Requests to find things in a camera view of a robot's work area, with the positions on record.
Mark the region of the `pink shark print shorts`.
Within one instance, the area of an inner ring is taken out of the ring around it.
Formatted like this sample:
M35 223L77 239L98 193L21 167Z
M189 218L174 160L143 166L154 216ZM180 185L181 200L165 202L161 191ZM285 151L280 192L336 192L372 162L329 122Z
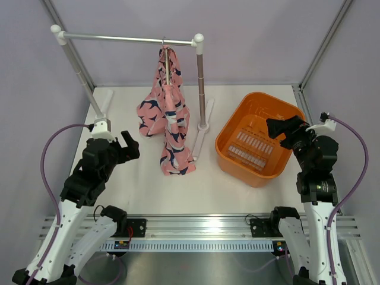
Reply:
M185 145L190 113L181 92L183 79L179 60L171 47L168 52L172 84L166 84L165 54L161 48L151 91L137 106L139 132L146 138L164 135L160 158L163 174L185 175L196 170L191 150Z

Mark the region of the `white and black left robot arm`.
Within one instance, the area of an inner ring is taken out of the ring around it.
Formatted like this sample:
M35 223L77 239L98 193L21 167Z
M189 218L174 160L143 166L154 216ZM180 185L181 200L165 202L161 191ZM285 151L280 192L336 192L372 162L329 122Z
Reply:
M121 135L126 147L117 140L87 140L82 158L64 183L61 200L55 202L56 216L47 236L32 262L14 273L13 283L76 284L83 267L108 238L132 233L126 211L109 205L102 209L95 225L74 241L114 168L140 156L139 143L128 131Z

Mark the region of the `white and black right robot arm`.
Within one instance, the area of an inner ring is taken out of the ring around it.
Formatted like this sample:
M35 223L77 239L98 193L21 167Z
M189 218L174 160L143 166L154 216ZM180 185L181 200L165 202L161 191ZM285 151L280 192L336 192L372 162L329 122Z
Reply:
M338 248L337 186L332 175L338 143L329 137L337 123L322 113L317 125L309 125L300 116L269 118L266 124L271 139L285 136L280 146L293 152L301 168L296 187L308 231L295 208L276 207L269 220L270 231L285 239L286 258L294 268L293 284L346 284Z

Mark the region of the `wooden clothes hanger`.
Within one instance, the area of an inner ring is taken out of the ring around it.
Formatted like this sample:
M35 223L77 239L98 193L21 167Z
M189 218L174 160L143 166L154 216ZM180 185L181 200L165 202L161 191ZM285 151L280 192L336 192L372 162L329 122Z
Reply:
M170 64L169 64L169 52L168 52L168 45L165 42L166 38L163 37L162 39L162 48L165 54L165 67L166 67L166 84L171 85L172 83L170 82Z

